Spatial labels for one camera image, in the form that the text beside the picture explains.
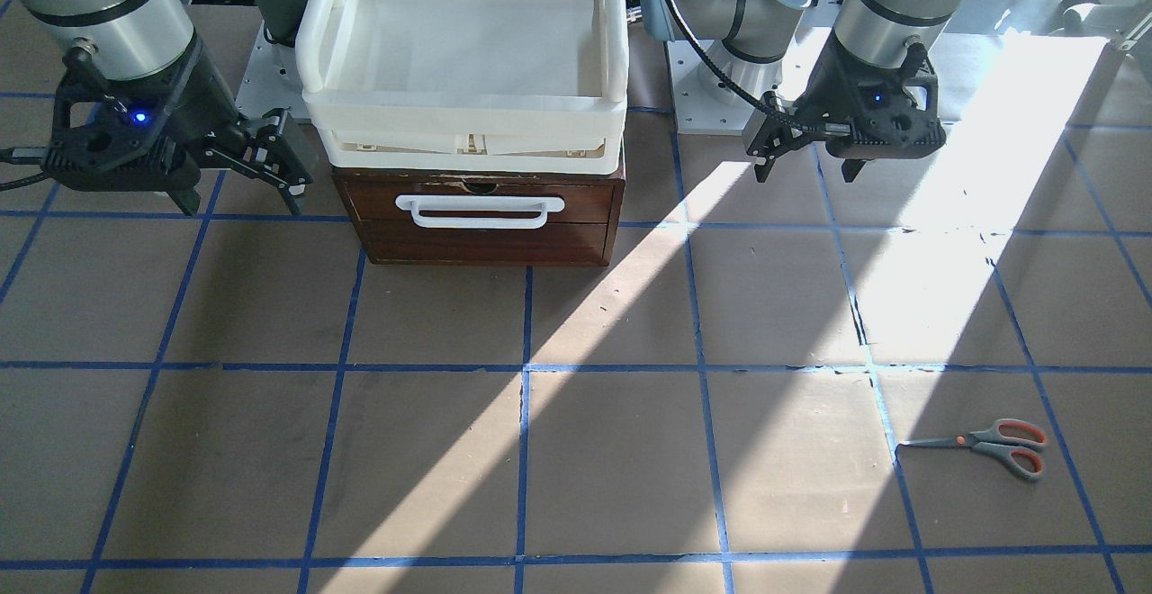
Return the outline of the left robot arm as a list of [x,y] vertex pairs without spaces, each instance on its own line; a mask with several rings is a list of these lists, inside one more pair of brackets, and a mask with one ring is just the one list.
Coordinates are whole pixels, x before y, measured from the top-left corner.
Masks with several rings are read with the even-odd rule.
[[930,51],[962,0],[843,0],[804,90],[773,87],[814,0],[641,0],[646,31],[685,41],[717,93],[751,109],[743,128],[755,176],[823,142],[851,183],[876,159],[920,159],[947,140]]

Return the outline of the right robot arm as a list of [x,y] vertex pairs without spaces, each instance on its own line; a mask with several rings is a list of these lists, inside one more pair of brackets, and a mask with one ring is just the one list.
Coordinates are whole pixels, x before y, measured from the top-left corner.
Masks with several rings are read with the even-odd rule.
[[234,102],[181,0],[21,0],[60,45],[52,134],[3,162],[79,192],[167,195],[194,215],[204,170],[238,172],[276,189],[291,215],[317,155],[283,107],[248,119]]

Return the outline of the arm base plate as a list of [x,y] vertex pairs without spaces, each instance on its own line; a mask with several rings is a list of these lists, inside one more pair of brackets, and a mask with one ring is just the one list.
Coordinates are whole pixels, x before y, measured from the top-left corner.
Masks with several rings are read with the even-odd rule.
[[301,125],[310,125],[311,117],[302,91],[295,50],[270,40],[270,32],[262,22],[248,58],[247,73],[238,82],[238,111],[248,119],[258,119],[268,111],[285,109]]
[[[814,62],[827,40],[828,26],[799,26],[781,61],[764,69],[751,67],[736,75],[741,87],[773,90],[789,107],[806,90]],[[708,73],[687,41],[666,44],[670,90],[679,134],[738,136],[752,117],[752,106],[742,101]]]

